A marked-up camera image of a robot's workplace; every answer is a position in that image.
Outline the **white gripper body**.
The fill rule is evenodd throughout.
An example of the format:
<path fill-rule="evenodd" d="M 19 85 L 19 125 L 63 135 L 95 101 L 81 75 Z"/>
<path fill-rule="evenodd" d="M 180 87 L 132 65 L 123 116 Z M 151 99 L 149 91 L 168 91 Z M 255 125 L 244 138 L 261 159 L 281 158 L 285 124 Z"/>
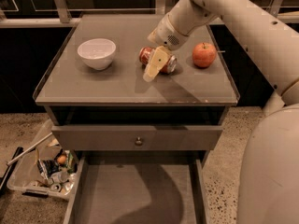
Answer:
<path fill-rule="evenodd" d="M 159 46 L 165 46 L 170 50 L 180 49 L 188 40 L 186 35 L 178 32 L 170 21 L 169 14 L 166 14 L 154 29 L 160 37 Z"/>

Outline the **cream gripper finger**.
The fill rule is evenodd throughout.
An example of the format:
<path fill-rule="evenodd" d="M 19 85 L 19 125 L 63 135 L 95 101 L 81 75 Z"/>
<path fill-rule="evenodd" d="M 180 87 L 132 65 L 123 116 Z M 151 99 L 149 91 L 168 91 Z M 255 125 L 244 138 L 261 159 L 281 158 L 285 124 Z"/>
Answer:
<path fill-rule="evenodd" d="M 148 41 L 150 41 L 151 43 L 154 43 L 155 45 L 159 45 L 160 44 L 160 37 L 157 34 L 156 30 L 153 30 L 149 36 L 148 36 Z"/>
<path fill-rule="evenodd" d="M 159 72 L 167 65 L 171 58 L 168 48 L 160 46 L 157 48 L 144 47 L 142 49 L 142 63 L 145 65 L 143 79 L 151 82 Z"/>

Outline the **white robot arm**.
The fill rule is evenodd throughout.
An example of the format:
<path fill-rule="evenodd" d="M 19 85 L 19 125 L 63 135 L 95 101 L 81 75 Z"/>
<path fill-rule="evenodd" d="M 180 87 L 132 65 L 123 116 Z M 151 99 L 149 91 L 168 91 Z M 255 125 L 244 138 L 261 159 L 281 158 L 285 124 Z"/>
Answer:
<path fill-rule="evenodd" d="M 150 82 L 197 27 L 220 18 L 284 107 L 263 119 L 245 148 L 237 224 L 299 224 L 299 34 L 250 0 L 179 0 L 148 39 Z"/>

